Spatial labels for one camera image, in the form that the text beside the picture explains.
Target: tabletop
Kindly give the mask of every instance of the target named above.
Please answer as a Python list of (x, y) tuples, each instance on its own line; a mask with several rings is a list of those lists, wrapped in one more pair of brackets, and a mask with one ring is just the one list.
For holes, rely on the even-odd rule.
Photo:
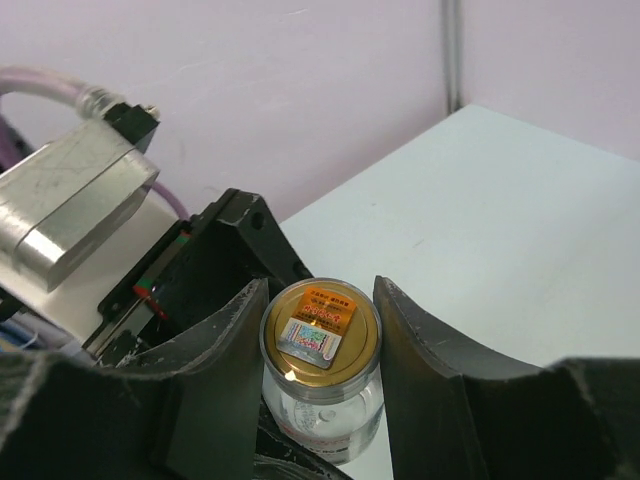
[[(316, 276), (391, 278), (536, 365), (640, 354), (640, 166), (467, 106), (282, 224)], [(392, 478), (386, 422), (343, 470)]]

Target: can rim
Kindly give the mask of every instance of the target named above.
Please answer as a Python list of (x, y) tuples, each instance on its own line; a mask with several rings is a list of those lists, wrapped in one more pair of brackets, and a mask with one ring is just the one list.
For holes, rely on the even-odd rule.
[[(362, 299), (367, 303), (370, 307), (371, 312), (373, 314), (373, 318), (375, 320), (377, 335), (376, 335), (376, 345), (374, 347), (373, 353), (369, 361), (365, 364), (365, 366), (351, 378), (335, 384), (335, 385), (326, 385), (326, 386), (310, 386), (304, 385), (302, 383), (296, 382), (295, 380), (287, 380), (282, 372), (276, 368), (271, 355), (269, 354), (267, 347), (265, 345), (265, 335), (267, 333), (267, 321), (273, 311), (273, 307), (277, 305), (278, 301), (282, 299), (284, 295), (286, 295), (291, 290), (302, 287), (304, 285), (308, 285), (314, 282), (327, 282), (327, 283), (336, 283), (347, 287), (354, 291), (355, 294), (362, 297)], [(373, 378), (375, 370), (380, 363), (380, 350), (382, 347), (382, 321), (380, 319), (380, 314), (378, 310), (375, 308), (375, 305), (371, 301), (371, 299), (358, 287), (345, 282), (343, 280), (338, 280), (336, 278), (330, 277), (315, 277), (315, 278), (307, 278), (296, 282), (294, 284), (289, 285), (285, 289), (283, 289), (276, 297), (269, 303), (267, 309), (262, 315), (262, 320), (260, 322), (260, 350), (262, 352), (262, 357), (264, 358), (265, 365), (269, 370), (271, 376), (273, 377), (275, 383), (289, 396), (296, 400), (314, 403), (317, 405), (331, 405), (340, 403), (348, 400), (349, 398), (357, 395), (360, 391), (362, 391), (369, 381)]]

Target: can lid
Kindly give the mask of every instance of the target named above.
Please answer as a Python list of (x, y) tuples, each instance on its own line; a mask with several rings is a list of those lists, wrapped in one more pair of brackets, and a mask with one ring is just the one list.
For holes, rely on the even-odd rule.
[[(278, 347), (279, 339), (283, 338), (285, 329), (291, 328), (290, 320), (294, 320), (292, 317), (300, 311), (304, 299), (316, 292), (332, 292), (336, 298), (346, 297), (355, 302), (356, 307), (349, 311), (348, 324), (343, 324), (343, 330), (339, 331), (342, 335), (337, 350), (324, 368)], [(380, 317), (373, 303), (356, 287), (340, 280), (314, 278), (283, 290), (271, 302), (262, 321), (260, 344), (274, 379), (287, 393), (303, 400), (344, 400), (351, 393), (357, 393), (363, 382), (361, 387), (364, 388), (377, 367), (380, 326)]]

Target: orange label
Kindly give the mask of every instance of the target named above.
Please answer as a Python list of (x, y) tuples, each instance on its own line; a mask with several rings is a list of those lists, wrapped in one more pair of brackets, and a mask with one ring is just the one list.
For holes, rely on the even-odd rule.
[(343, 337), (355, 310), (356, 302), (351, 298), (309, 287), (291, 316)]

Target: wall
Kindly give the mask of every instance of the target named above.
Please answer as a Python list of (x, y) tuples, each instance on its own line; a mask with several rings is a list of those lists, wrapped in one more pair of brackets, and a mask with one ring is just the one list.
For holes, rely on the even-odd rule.
[[(157, 105), (149, 157), (190, 209), (238, 187), (284, 219), (444, 118), (439, 15), (437, 0), (24, 0), (0, 7), (0, 61)], [(77, 122), (18, 95), (3, 111), (36, 143)]]
[(464, 100), (640, 158), (640, 3), (464, 2)]

